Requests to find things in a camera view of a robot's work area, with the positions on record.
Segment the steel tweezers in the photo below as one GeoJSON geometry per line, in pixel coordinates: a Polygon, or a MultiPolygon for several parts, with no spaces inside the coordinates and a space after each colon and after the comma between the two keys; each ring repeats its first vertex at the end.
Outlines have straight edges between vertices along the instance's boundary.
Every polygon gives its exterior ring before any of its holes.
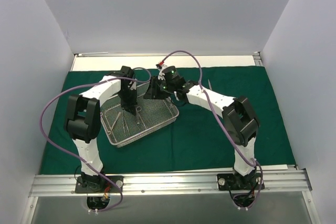
{"type": "Polygon", "coordinates": [[[114,127],[115,127],[115,125],[116,125],[116,123],[117,123],[119,117],[121,116],[121,114],[122,114],[121,112],[119,112],[119,113],[117,114],[116,118],[114,119],[114,121],[113,121],[113,123],[112,123],[112,125],[111,125],[111,127],[110,127],[110,131],[113,131],[113,129],[114,129],[114,127]]]}

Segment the steel wire mesh tray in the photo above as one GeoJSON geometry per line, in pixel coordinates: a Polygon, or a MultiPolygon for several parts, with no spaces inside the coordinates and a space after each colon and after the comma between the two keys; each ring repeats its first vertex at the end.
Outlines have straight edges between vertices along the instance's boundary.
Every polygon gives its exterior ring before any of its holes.
{"type": "Polygon", "coordinates": [[[148,87],[148,83],[137,86],[137,103],[142,109],[140,112],[140,124],[136,123],[136,117],[134,115],[121,108],[118,95],[112,96],[101,106],[101,124],[111,145],[115,147],[128,145],[175,122],[179,116],[179,110],[170,98],[165,100],[144,99],[143,96],[148,87]],[[113,131],[110,131],[110,127],[119,112],[122,114],[113,131]],[[125,134],[123,131],[122,118],[125,119],[129,130],[125,134]]]}

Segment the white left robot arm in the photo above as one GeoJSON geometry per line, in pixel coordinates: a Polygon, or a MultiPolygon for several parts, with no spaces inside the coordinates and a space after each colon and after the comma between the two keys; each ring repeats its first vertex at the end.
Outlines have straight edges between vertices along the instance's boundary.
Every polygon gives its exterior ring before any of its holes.
{"type": "Polygon", "coordinates": [[[103,84],[68,98],[65,131],[73,140],[81,158],[82,183],[86,183],[94,192],[102,191],[106,185],[105,177],[99,174],[103,169],[97,145],[101,129],[100,107],[117,94],[122,109],[136,115],[137,91],[134,77],[134,70],[123,66],[119,71],[104,76],[101,80],[103,84]]]}

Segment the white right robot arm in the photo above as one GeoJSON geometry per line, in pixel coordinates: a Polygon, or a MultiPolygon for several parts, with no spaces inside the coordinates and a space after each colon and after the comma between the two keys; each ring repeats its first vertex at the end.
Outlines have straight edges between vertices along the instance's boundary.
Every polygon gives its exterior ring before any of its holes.
{"type": "Polygon", "coordinates": [[[186,81],[175,66],[156,65],[157,76],[152,76],[145,99],[165,100],[175,97],[186,104],[211,111],[235,149],[233,182],[244,189],[252,182],[251,172],[257,166],[254,144],[260,120],[246,97],[228,97],[203,87],[200,82],[186,81]]]}

